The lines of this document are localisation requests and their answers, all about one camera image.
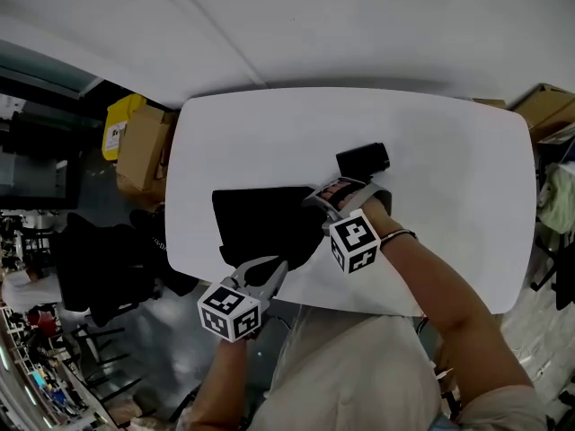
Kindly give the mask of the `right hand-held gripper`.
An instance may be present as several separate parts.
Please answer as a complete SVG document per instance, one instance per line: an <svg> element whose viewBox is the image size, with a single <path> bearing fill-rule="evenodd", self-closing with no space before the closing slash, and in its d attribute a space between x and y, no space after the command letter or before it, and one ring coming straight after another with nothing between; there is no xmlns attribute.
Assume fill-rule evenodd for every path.
<svg viewBox="0 0 575 431"><path fill-rule="evenodd" d="M341 211L335 210L320 198L320 192L338 181L357 182L364 187L358 190ZM370 199L377 199L388 215L392 214L392 193L379 185L346 177L339 177L320 187L306 197L303 207L319 208L325 215L322 229L330 240L332 256L344 275L353 274L370 266L376 259L381 240L373 225L367 220L362 206Z"/></svg>

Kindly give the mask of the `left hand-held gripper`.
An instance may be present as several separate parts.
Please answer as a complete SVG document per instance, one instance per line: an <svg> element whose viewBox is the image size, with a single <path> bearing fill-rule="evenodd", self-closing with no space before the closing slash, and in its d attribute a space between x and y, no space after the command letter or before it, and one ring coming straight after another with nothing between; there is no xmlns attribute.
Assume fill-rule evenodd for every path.
<svg viewBox="0 0 575 431"><path fill-rule="evenodd" d="M288 262L279 256L248 260L231 277L213 283L198 300L201 326L228 342L261 327L262 315L281 288Z"/></svg>

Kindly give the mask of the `person's right hand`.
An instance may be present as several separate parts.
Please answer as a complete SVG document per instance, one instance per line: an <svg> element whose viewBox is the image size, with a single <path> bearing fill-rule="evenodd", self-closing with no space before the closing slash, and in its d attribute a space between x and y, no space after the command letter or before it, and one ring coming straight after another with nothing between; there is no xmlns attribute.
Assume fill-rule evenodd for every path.
<svg viewBox="0 0 575 431"><path fill-rule="evenodd" d="M335 210L341 211L349 199L363 188L364 186L357 182L338 181L325 187L320 192L320 198Z"/></svg>

